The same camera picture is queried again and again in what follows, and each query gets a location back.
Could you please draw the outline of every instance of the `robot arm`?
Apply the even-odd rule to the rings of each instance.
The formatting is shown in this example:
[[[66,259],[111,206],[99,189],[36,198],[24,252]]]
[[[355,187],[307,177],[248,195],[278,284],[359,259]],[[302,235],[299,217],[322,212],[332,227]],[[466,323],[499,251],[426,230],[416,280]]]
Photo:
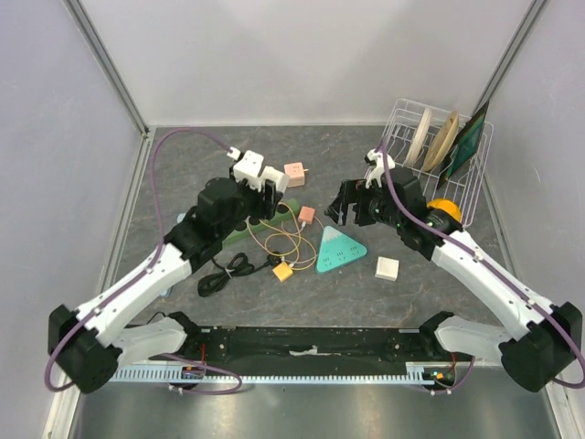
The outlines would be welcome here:
[[[473,249],[474,255],[407,218],[388,194],[387,182],[381,170],[382,160],[382,153],[370,151],[366,155],[366,162],[370,166],[366,178],[343,181],[339,194],[325,215],[345,225],[349,205],[354,205],[355,224],[366,226],[381,222],[396,228],[405,245],[455,276],[503,324],[502,327],[492,327],[465,321],[452,313],[439,313],[431,319],[432,332],[438,346],[450,352],[462,352],[501,363],[506,372],[525,389],[542,389],[575,356],[558,332],[532,305],[538,304],[544,309],[579,347],[582,324],[580,311],[571,303],[555,306],[546,297],[518,281],[490,258],[453,217],[442,210],[428,208],[419,180],[409,169],[394,167],[388,158],[393,187],[408,212],[427,226]],[[483,263],[479,263],[481,260],[488,261],[508,281],[525,292],[528,302]]]
[[[99,389],[119,367],[198,345],[198,326],[180,312],[155,324],[126,327],[161,291],[186,279],[218,254],[236,225],[248,217],[268,220],[274,216],[288,176],[263,166],[263,157],[251,151],[244,154],[232,148],[228,156],[237,161],[229,177],[207,182],[198,194],[197,205],[165,235],[162,249],[73,312],[62,305],[51,313],[49,354],[74,326],[89,319],[57,355],[57,363],[82,392]],[[114,294],[118,295],[102,305]]]

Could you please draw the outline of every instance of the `plate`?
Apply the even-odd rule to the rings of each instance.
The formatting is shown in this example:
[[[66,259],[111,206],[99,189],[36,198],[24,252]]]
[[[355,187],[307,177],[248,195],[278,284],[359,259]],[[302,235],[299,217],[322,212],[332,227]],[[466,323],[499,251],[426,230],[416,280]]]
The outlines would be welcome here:
[[[459,130],[459,113],[452,112],[449,114],[447,121],[441,127],[441,130],[435,136],[435,140],[432,141],[431,146],[429,147],[429,152],[424,159],[424,163],[422,164],[422,171],[429,172],[432,171],[434,167],[436,167],[442,159],[445,158],[451,146],[453,145],[453,140],[455,140],[455,135],[457,135],[457,131]]]
[[[412,143],[410,144],[409,153],[406,154],[406,158],[402,164],[403,166],[413,167],[414,164],[417,163],[420,150],[424,145],[424,139],[426,139],[427,132],[429,131],[429,125],[431,125],[431,119],[432,110],[430,108],[425,108],[422,118],[420,119],[419,127],[417,128]]]

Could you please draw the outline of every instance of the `metal floor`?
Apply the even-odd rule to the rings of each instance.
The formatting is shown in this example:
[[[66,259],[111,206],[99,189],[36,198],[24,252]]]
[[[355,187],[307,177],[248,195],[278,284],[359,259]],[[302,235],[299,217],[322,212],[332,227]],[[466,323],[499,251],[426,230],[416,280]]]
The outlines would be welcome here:
[[[546,394],[520,389],[500,369],[476,368],[453,395],[435,397],[367,384],[180,396],[165,386],[112,383],[81,411],[71,439],[560,438]]]

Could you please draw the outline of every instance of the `teal triangle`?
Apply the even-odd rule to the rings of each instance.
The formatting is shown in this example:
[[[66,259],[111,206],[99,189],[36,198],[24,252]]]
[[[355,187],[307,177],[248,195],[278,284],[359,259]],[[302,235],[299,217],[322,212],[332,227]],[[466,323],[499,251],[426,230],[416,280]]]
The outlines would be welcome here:
[[[331,226],[326,226],[321,238],[317,272],[327,273],[367,255],[366,246]]]

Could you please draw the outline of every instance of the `black charger cable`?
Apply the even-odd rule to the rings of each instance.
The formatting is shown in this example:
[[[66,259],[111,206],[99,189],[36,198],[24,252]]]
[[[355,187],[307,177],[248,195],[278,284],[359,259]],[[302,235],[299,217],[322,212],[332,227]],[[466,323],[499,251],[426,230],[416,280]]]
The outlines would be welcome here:
[[[246,253],[238,253],[229,262],[228,265],[222,267],[215,259],[211,258],[213,264],[221,270],[221,273],[208,274],[199,279],[197,283],[197,293],[201,297],[210,297],[211,295],[223,290],[232,277],[250,276],[259,272],[262,268],[268,266],[276,267],[280,264],[280,256],[268,255],[266,262],[260,267],[255,267],[248,261]]]

